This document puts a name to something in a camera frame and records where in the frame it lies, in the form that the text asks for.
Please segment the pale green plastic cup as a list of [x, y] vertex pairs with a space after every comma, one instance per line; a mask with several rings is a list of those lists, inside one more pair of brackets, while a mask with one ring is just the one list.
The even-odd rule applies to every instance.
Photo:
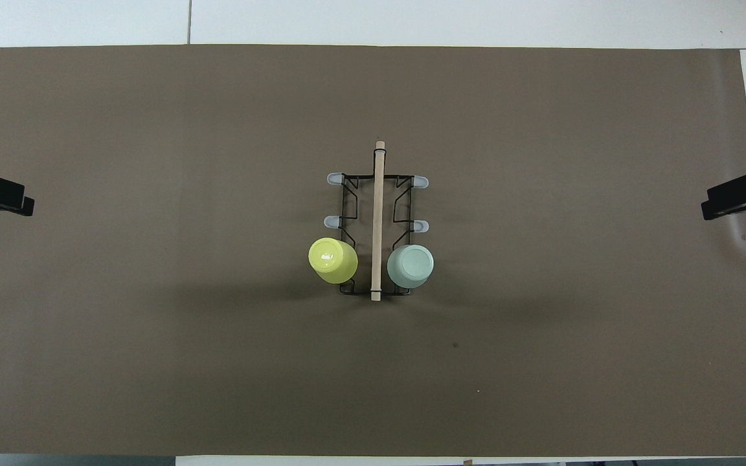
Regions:
[[435, 260], [431, 251], [422, 245], [403, 245], [390, 254], [386, 266], [396, 286], [415, 289], [429, 279]]

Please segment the yellow plastic cup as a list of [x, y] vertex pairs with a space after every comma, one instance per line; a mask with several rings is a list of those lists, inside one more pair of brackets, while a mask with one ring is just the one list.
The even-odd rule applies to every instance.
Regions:
[[349, 243], [329, 237], [313, 242], [308, 251], [309, 265], [322, 280], [330, 284], [348, 282], [358, 268], [358, 256]]

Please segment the brown paper table mat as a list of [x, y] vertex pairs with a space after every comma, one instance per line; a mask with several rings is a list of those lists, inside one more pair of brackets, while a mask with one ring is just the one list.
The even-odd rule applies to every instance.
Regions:
[[[308, 251], [424, 176], [408, 296]], [[746, 456], [734, 50], [0, 48], [0, 453]]]

